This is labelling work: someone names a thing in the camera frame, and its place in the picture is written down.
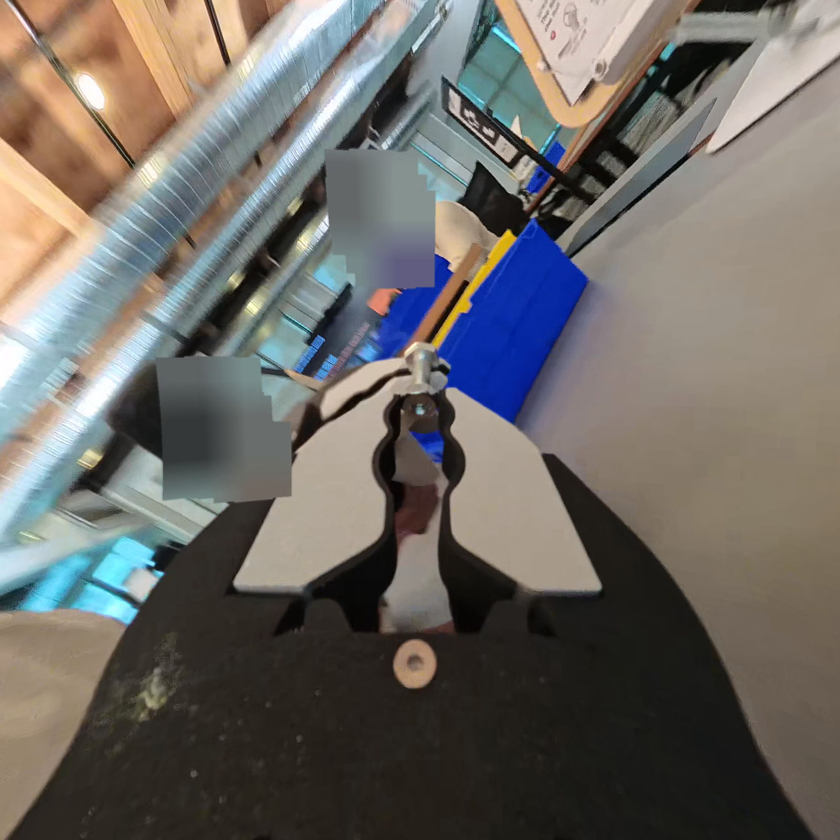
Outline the silver bolt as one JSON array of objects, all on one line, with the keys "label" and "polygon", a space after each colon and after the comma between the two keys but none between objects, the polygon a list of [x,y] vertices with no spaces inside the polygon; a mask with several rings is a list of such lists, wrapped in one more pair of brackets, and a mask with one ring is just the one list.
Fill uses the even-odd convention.
[{"label": "silver bolt", "polygon": [[431,343],[414,342],[404,353],[408,381],[403,387],[406,396],[436,393],[433,375],[438,367],[438,352]]}]

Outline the black white marker sign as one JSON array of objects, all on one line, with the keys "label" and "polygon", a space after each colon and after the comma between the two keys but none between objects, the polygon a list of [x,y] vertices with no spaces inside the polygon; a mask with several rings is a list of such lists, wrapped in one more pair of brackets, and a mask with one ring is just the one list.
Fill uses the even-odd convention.
[{"label": "black white marker sign", "polygon": [[546,172],[557,182],[566,182],[568,177],[559,169],[560,158],[552,161],[542,153],[542,148],[549,148],[554,141],[559,125],[555,125],[546,143],[537,147],[519,137],[495,113],[475,103],[456,84],[445,76],[440,78],[442,105],[448,116],[483,145],[500,163],[514,174],[522,160],[534,163],[537,170]]}]

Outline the wooden neighbouring table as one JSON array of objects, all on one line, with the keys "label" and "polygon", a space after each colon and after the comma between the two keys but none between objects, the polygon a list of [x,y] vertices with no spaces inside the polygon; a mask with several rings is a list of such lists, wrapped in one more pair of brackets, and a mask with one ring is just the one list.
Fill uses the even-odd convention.
[{"label": "wooden neighbouring table", "polygon": [[437,295],[433,305],[426,312],[423,320],[420,322],[412,335],[410,345],[414,343],[431,343],[439,328],[443,325],[445,319],[452,311],[458,299],[463,294],[469,284],[469,275],[476,265],[479,257],[482,256],[484,249],[478,243],[474,243],[469,248],[467,254],[462,258],[456,270],[448,279],[446,286]]}]

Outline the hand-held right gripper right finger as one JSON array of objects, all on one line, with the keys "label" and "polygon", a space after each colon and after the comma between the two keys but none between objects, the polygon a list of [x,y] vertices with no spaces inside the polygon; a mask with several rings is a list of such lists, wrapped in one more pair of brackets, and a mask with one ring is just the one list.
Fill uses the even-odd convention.
[{"label": "hand-held right gripper right finger", "polygon": [[545,599],[591,599],[603,584],[539,448],[472,397],[437,399],[447,487],[437,542],[457,632],[476,634],[497,604],[528,621]]}]

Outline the large wall screen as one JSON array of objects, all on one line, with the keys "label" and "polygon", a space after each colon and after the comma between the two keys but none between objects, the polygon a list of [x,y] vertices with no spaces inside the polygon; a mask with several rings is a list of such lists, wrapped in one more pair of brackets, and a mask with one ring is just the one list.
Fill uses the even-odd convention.
[{"label": "large wall screen", "polygon": [[398,289],[379,289],[366,296],[346,285],[321,316],[288,374],[326,382],[362,364],[397,355],[406,334],[395,326],[390,310],[401,295]]}]

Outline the silver ventilation duct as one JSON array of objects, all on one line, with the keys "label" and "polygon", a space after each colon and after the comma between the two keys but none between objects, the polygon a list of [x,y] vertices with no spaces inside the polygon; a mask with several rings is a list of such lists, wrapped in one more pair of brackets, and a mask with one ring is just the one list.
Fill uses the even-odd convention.
[{"label": "silver ventilation duct", "polygon": [[287,2],[2,303],[2,544],[78,476],[101,416],[259,251],[446,2]]}]

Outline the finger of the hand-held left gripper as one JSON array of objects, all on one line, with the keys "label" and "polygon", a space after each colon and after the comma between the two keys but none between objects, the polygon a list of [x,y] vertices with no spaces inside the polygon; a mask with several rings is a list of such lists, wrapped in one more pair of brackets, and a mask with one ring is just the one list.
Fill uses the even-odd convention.
[{"label": "finger of the hand-held left gripper", "polygon": [[411,368],[403,358],[362,364],[328,381],[317,399],[317,406],[355,408],[386,388],[391,380],[410,373]]},{"label": "finger of the hand-held left gripper", "polygon": [[[391,382],[394,380],[402,380],[407,377],[408,376],[404,376],[391,380],[388,382],[387,387],[383,388],[380,392],[384,392],[390,400],[393,399],[396,392],[394,392]],[[300,418],[292,424],[291,451],[294,454],[297,453],[299,447],[315,435],[322,426],[353,410],[353,408],[318,408],[317,399],[327,382],[328,381],[326,380],[315,382],[315,384],[320,387],[319,390],[317,390],[311,399],[303,403]]]}]

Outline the yellow plastic bin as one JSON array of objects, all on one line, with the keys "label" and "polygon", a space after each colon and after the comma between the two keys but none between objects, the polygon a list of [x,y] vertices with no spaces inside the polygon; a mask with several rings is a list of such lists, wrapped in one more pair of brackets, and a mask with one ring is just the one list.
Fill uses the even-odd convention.
[{"label": "yellow plastic bin", "polygon": [[465,290],[460,294],[451,312],[446,316],[443,324],[437,329],[433,339],[433,345],[437,350],[440,350],[447,339],[447,336],[452,331],[456,322],[471,310],[472,298],[477,293],[480,286],[488,278],[491,272],[497,267],[503,256],[509,251],[510,247],[516,242],[516,235],[512,231],[506,231],[493,246],[486,261],[478,268],[477,272],[469,281]]}]

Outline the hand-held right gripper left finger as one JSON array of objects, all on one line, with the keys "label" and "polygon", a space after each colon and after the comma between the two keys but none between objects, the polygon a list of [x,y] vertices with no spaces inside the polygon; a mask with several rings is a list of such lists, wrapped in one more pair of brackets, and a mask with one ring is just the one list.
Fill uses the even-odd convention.
[{"label": "hand-held right gripper left finger", "polygon": [[233,587],[341,606],[355,632],[377,633],[396,572],[394,442],[400,400],[384,388],[300,446],[291,495],[274,500]]}]

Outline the document stand with wooden board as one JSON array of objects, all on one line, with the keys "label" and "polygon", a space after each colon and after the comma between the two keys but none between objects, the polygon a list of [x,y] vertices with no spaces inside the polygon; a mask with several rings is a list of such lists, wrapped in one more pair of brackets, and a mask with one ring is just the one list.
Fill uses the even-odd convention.
[{"label": "document stand with wooden board", "polygon": [[615,86],[593,91],[560,115],[540,94],[558,123],[588,129],[614,112],[667,44],[754,44],[758,57],[711,135],[708,149],[715,152],[838,62],[838,2],[781,2],[755,13],[698,13],[698,2],[673,3],[679,4],[673,17],[666,19]]}]

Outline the black office chair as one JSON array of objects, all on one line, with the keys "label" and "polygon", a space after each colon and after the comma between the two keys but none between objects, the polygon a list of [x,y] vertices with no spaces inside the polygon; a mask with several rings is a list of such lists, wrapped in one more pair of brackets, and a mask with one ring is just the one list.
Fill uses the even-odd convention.
[{"label": "black office chair", "polygon": [[516,219],[524,214],[524,205],[519,194],[510,193],[480,161],[476,162],[458,204],[466,207],[487,227],[490,226],[490,222]]}]

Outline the person's left hand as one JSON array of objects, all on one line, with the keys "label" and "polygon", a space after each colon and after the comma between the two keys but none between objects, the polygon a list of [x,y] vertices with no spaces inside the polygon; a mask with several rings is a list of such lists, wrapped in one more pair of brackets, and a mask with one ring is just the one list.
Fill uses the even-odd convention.
[{"label": "person's left hand", "polygon": [[395,511],[395,534],[397,541],[426,532],[438,505],[436,484],[404,485],[402,502]]}]

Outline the printed instruction sheet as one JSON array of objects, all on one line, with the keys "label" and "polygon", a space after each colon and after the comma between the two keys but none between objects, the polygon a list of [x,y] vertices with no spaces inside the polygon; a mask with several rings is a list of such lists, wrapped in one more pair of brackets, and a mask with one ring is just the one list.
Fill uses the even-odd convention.
[{"label": "printed instruction sheet", "polygon": [[505,25],[556,116],[615,86],[678,7],[667,1],[500,2]]}]

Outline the blue plastic bin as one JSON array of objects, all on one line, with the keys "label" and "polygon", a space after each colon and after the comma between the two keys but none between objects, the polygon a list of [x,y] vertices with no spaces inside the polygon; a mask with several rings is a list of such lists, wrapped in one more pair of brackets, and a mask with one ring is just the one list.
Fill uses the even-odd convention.
[{"label": "blue plastic bin", "polygon": [[381,321],[375,342],[378,361],[399,354],[408,344],[428,310],[447,286],[452,270],[445,257],[434,257],[434,285],[405,289],[395,296],[389,311]]},{"label": "blue plastic bin", "polygon": [[437,350],[448,385],[514,423],[587,284],[533,219]]}]

